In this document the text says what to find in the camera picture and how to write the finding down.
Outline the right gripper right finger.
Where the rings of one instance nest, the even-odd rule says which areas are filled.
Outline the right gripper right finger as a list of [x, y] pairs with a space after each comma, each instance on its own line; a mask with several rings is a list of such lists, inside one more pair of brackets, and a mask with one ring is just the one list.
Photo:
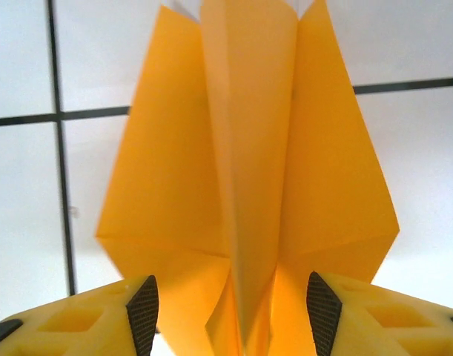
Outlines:
[[306, 306], [318, 355], [453, 355], [453, 309], [311, 272]]

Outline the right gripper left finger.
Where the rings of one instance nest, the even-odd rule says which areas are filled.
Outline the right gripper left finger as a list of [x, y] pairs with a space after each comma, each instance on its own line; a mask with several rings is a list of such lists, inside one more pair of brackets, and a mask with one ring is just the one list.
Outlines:
[[0, 355], [150, 355], [159, 315], [156, 278], [135, 277], [0, 321]]

